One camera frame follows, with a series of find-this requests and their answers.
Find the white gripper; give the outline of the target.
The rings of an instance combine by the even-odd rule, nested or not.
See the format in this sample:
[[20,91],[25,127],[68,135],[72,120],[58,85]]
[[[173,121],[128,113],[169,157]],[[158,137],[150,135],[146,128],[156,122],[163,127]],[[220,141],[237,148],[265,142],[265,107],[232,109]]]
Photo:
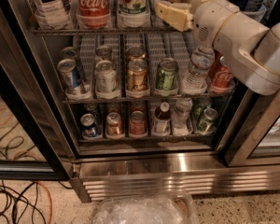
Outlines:
[[[219,31],[240,11],[238,6],[227,0],[188,0],[188,2],[189,4],[157,0],[154,4],[156,15],[179,32],[191,30],[194,26],[193,38],[209,49],[214,46]],[[199,3],[201,4],[196,9],[193,19],[190,4]]]

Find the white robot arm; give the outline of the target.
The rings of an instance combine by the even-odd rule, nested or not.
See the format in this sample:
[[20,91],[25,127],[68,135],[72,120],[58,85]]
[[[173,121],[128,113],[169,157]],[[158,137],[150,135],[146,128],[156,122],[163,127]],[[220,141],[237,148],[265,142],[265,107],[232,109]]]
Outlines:
[[156,0],[157,16],[200,45],[225,57],[231,73],[250,90],[271,95],[280,89],[280,22],[269,28],[227,0]]

